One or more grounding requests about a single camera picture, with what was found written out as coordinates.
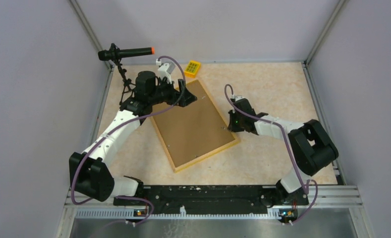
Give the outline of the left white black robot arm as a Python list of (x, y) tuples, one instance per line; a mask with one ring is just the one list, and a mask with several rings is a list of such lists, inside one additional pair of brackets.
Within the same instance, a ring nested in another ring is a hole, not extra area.
[(148, 118), (164, 113), (174, 106), (186, 107), (197, 100), (186, 89), (185, 78), (178, 83), (167, 71), (137, 74), (130, 96), (120, 104), (114, 119), (105, 131), (83, 152), (74, 152), (69, 158), (70, 194), (73, 204), (79, 205), (75, 194), (89, 200), (105, 201), (110, 197), (125, 196), (132, 205), (144, 199), (141, 182), (132, 177), (115, 178), (109, 165), (128, 137)]

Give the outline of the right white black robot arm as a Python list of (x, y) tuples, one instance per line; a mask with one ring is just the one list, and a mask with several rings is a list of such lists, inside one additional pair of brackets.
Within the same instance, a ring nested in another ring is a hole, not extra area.
[(228, 130), (249, 132), (282, 140), (288, 150), (292, 169), (276, 183), (276, 199), (289, 204), (306, 189), (321, 169), (339, 157), (338, 149), (322, 124), (315, 119), (307, 122), (291, 122), (267, 113), (256, 114), (249, 100), (232, 96), (229, 100)]

